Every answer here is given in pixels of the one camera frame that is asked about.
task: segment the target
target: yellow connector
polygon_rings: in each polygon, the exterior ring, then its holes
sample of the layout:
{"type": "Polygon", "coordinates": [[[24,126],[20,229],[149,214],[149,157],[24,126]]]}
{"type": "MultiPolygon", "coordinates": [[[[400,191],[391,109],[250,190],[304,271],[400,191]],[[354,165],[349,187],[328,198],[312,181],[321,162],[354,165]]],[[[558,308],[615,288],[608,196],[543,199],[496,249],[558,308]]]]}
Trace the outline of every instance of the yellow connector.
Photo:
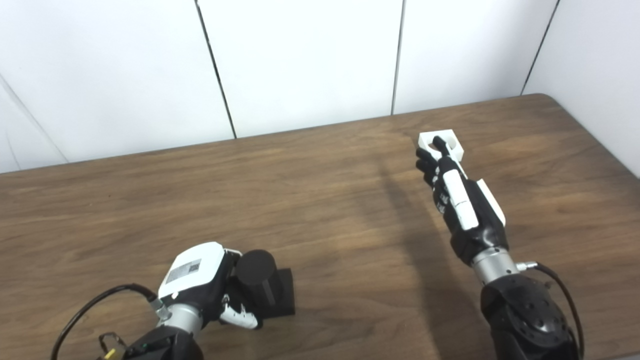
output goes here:
{"type": "Polygon", "coordinates": [[[109,352],[104,356],[104,360],[121,360],[123,353],[118,350],[112,348],[109,352]]]}

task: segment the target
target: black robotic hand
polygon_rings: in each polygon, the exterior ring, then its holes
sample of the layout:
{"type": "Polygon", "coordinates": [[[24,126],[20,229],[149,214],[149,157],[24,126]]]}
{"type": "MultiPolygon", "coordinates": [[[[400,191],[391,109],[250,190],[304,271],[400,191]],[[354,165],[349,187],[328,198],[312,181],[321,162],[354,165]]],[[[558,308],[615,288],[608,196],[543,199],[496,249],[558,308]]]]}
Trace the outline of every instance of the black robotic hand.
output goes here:
{"type": "Polygon", "coordinates": [[[433,189],[433,202],[451,232],[451,247],[456,255],[471,265],[474,256],[483,250],[492,247],[508,250],[504,215],[484,181],[467,179],[442,138],[436,136],[433,145],[440,151],[440,159],[418,148],[415,166],[433,189]]]}

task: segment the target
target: silver metal joint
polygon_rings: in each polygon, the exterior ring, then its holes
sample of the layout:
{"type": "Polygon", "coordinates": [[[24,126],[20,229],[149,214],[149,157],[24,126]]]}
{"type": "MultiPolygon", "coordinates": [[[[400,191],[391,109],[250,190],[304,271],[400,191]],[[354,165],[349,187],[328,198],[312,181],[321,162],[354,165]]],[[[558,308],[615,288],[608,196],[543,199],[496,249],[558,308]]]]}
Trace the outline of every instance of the silver metal joint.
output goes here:
{"type": "Polygon", "coordinates": [[[528,269],[533,269],[536,266],[538,266],[538,263],[535,261],[526,261],[524,263],[516,263],[516,267],[520,272],[527,271],[528,269]]]}
{"type": "Polygon", "coordinates": [[[520,273],[509,252],[502,247],[492,247],[482,251],[473,258],[471,266],[483,285],[503,276],[520,273]]]}
{"type": "Polygon", "coordinates": [[[200,310],[187,304],[173,304],[169,306],[169,311],[172,314],[171,318],[165,321],[161,320],[156,327],[177,327],[191,334],[194,339],[198,336],[203,322],[200,310]]]}
{"type": "Polygon", "coordinates": [[[153,300],[149,304],[151,305],[151,308],[156,312],[156,315],[161,322],[167,321],[171,318],[171,311],[169,311],[169,309],[164,306],[160,298],[153,300]]]}

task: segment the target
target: cable connector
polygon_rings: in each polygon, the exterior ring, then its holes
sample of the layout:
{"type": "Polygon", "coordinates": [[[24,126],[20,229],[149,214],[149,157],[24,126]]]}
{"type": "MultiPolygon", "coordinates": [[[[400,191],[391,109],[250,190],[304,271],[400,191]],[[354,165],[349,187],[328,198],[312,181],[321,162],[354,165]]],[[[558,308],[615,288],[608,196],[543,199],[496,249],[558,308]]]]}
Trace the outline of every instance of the cable connector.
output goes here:
{"type": "Polygon", "coordinates": [[[164,306],[164,303],[160,298],[156,298],[152,302],[149,303],[151,308],[156,312],[156,315],[160,319],[161,322],[165,322],[171,318],[171,311],[164,306]]]}
{"type": "Polygon", "coordinates": [[[533,269],[538,266],[538,263],[535,261],[526,261],[524,263],[516,263],[516,268],[518,268],[519,272],[527,271],[528,269],[533,269]]]}

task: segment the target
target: black square base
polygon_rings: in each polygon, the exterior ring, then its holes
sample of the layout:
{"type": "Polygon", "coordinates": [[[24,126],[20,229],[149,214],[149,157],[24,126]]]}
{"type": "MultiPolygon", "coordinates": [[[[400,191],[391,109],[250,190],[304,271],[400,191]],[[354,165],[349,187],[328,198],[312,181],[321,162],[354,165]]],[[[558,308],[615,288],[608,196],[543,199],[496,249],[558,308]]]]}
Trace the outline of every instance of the black square base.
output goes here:
{"type": "Polygon", "coordinates": [[[278,276],[282,281],[282,297],[273,307],[255,307],[256,315],[263,319],[278,318],[296,314],[296,301],[293,292],[293,274],[290,268],[278,269],[278,276]]]}

